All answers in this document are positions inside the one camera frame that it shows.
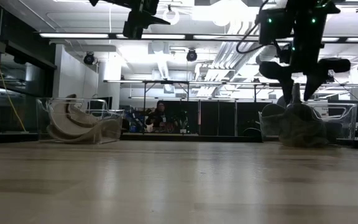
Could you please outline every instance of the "transparent container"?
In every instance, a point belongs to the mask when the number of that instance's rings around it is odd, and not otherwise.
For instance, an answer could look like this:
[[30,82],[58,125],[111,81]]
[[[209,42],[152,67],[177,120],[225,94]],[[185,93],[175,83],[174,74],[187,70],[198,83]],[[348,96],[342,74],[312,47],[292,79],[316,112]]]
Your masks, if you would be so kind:
[[[354,140],[356,133],[357,104],[355,103],[327,103],[327,102],[304,102],[303,104],[313,108],[313,120],[308,125],[315,129],[315,126],[323,125],[324,137],[334,142],[337,139]],[[290,125],[283,122],[283,118],[277,113],[275,116],[262,116],[259,112],[260,131],[262,138],[268,140],[278,138],[282,133],[283,125]]]
[[123,110],[109,110],[104,100],[38,98],[40,142],[102,144],[121,137]]

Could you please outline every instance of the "person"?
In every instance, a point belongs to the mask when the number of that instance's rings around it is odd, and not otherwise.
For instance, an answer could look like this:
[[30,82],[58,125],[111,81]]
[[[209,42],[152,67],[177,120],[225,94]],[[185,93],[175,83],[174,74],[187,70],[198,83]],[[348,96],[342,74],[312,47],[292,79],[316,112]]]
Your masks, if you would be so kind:
[[155,111],[150,113],[149,117],[146,119],[146,125],[153,124],[153,128],[160,128],[165,126],[166,122],[167,118],[165,117],[165,105],[163,101],[159,100]]

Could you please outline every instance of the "wooden floor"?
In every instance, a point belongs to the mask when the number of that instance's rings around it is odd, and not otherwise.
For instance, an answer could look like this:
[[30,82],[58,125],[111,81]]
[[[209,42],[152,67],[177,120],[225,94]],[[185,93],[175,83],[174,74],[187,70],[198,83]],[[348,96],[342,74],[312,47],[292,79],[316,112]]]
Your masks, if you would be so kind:
[[0,224],[358,224],[358,151],[0,145]]

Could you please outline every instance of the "ceiling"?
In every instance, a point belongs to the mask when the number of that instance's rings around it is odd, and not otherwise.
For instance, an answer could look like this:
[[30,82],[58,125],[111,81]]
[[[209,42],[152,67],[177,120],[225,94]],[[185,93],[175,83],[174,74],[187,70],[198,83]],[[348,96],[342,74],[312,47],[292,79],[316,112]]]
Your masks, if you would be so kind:
[[[223,25],[228,17],[247,16],[250,21],[259,9],[262,0],[248,0],[249,6],[240,0],[232,1],[238,5],[223,7],[222,1],[182,0],[174,1],[172,8],[178,10],[180,19],[175,25],[152,25],[145,33],[159,34],[227,34],[230,24]],[[122,32],[127,19],[128,9],[111,4],[98,4],[92,7],[81,0],[0,0],[0,5],[30,26],[41,32]],[[160,1],[157,17],[163,17],[167,2]],[[342,13],[329,16],[324,35],[358,35],[358,6],[341,6]],[[73,46],[78,58],[85,53],[78,46],[114,45],[127,63],[123,69],[124,75],[136,73],[151,73],[158,69],[157,59],[149,55],[149,42],[145,40],[71,40],[66,42],[67,49]],[[169,46],[179,46],[184,49],[195,48],[198,53],[197,62],[187,62],[186,52],[176,52],[169,56],[167,66],[170,70],[195,71],[197,63],[214,60],[223,46],[221,42],[203,41],[165,41]],[[95,56],[106,58],[108,52],[95,52]],[[326,44],[321,50],[322,57],[358,58],[358,44]]]

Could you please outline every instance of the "clear plastic bin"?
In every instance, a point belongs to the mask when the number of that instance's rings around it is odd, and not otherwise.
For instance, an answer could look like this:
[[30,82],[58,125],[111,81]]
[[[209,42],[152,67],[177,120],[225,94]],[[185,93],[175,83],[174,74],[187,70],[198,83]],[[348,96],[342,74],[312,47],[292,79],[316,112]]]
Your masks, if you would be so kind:
[[[355,138],[357,104],[327,102],[306,102],[304,104],[314,109],[312,117],[317,123],[324,124],[326,138],[329,141],[333,142],[337,139],[353,140]],[[336,115],[330,116],[329,111],[333,111]],[[282,128],[280,118],[263,117],[260,112],[259,121],[264,140],[279,137]]]
[[38,98],[40,142],[102,144],[121,137],[123,110],[108,110],[104,100]]

